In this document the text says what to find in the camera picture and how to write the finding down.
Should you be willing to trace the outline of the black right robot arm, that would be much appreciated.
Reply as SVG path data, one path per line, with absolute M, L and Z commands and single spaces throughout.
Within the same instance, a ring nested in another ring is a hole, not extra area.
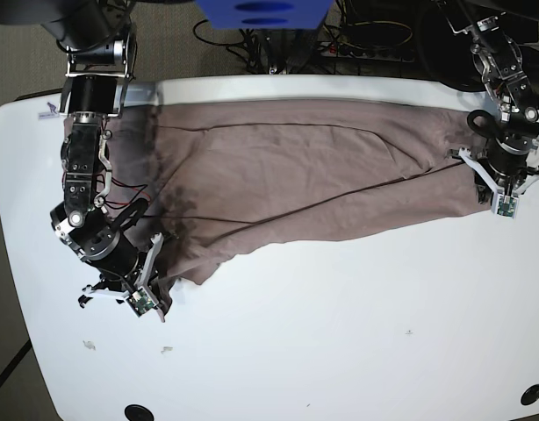
M 134 1 L 0 1 L 0 25 L 40 25 L 67 55 L 66 81 L 58 112 L 71 122 L 61 148 L 64 198 L 50 213 L 55 235 L 81 262 L 100 273 L 83 289 L 85 306 L 98 296 L 127 303 L 137 316 L 161 310 L 151 284 L 163 236 L 155 234 L 147 251 L 126 237 L 144 216 L 140 196 L 108 213 L 115 184 L 106 125 L 122 114 L 136 52 L 131 13 Z

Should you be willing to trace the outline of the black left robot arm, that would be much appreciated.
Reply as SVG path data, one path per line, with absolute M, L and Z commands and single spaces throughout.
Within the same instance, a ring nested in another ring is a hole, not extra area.
M 490 203 L 493 213 L 512 217 L 521 195 L 539 181 L 539 167 L 528 165 L 539 148 L 539 94 L 523 70 L 519 45 L 500 23 L 501 11 L 479 13 L 467 1 L 434 4 L 455 35 L 471 37 L 473 66 L 498 109 L 497 117 L 469 113 L 467 124 L 486 139 L 485 146 L 461 149 L 457 158 L 475 171 L 478 200 Z

